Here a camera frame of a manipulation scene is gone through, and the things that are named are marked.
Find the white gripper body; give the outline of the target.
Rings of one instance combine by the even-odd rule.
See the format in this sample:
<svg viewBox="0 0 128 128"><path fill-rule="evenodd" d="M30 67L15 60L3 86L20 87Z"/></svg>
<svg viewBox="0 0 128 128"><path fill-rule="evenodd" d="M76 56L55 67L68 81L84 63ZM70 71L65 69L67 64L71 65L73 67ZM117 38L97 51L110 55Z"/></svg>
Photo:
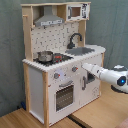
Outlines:
<svg viewBox="0 0 128 128"><path fill-rule="evenodd" d="M99 67L98 65L84 63L82 65L82 68L87 70L89 73L93 74L94 76L99 77L101 67Z"/></svg>

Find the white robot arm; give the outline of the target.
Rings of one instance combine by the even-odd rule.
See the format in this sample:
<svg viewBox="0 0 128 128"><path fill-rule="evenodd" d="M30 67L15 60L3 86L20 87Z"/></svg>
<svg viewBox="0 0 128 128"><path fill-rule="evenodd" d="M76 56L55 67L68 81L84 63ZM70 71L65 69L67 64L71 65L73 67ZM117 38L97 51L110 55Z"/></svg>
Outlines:
<svg viewBox="0 0 128 128"><path fill-rule="evenodd" d="M110 83L113 91L128 94L128 68L125 66L116 65L109 70L96 64L84 63L82 67L101 81Z"/></svg>

